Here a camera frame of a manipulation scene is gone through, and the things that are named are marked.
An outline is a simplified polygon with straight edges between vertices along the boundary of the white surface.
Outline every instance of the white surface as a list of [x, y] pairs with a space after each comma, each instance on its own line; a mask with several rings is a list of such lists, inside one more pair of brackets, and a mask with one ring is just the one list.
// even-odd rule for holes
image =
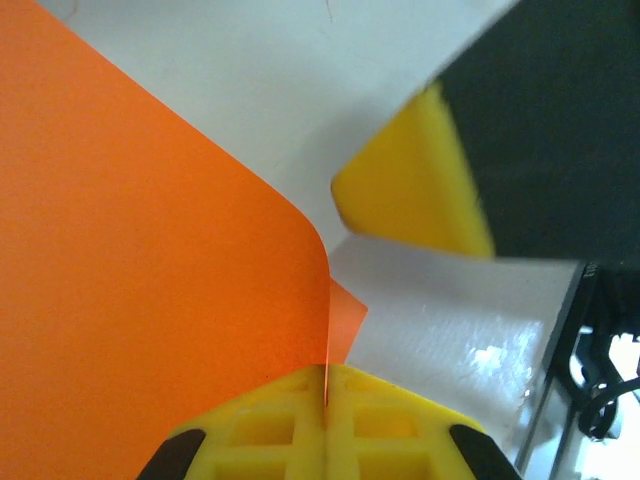
[[514, 0], [40, 3], [280, 191], [331, 251], [347, 232], [330, 179]]
[[365, 237], [329, 258], [369, 307], [347, 363], [475, 418], [510, 451], [575, 264], [476, 263]]

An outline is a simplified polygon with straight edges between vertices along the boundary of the square hole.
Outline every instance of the square hole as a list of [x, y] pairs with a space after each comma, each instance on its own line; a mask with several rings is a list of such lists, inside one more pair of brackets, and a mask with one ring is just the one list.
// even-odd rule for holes
[[397, 407], [358, 405], [353, 434], [361, 438], [413, 438], [418, 436], [415, 416]]
[[284, 480], [284, 461], [224, 462], [216, 465], [215, 480]]
[[358, 456], [360, 480], [429, 480], [435, 478], [426, 452], [375, 451]]
[[227, 444], [233, 447], [290, 445], [294, 427], [293, 412], [248, 412], [236, 421]]

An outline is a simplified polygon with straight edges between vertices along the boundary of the black panel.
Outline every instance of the black panel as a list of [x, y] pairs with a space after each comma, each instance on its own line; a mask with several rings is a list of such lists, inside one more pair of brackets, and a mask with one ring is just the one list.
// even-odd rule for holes
[[637, 0], [523, 0], [442, 75], [500, 255], [640, 266]]
[[202, 430], [187, 430], [166, 440], [138, 475], [138, 480], [183, 480], [205, 436]]
[[478, 480], [521, 480], [491, 437], [466, 425], [449, 429], [451, 438]]

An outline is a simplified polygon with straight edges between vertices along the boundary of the yellow plastic part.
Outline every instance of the yellow plastic part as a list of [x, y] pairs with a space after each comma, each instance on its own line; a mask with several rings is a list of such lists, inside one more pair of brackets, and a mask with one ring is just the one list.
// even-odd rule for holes
[[491, 257], [494, 246], [454, 120], [434, 84], [333, 179], [343, 221], [365, 233]]
[[449, 436], [472, 420], [344, 365], [312, 366], [182, 425], [206, 437], [186, 480], [474, 480]]

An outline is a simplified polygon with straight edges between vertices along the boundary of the yellow gripper pad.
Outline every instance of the yellow gripper pad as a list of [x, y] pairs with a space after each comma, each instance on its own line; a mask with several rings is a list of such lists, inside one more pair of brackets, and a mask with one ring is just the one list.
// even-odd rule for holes
[[463, 415], [344, 365], [310, 366], [180, 426], [138, 480], [519, 479]]

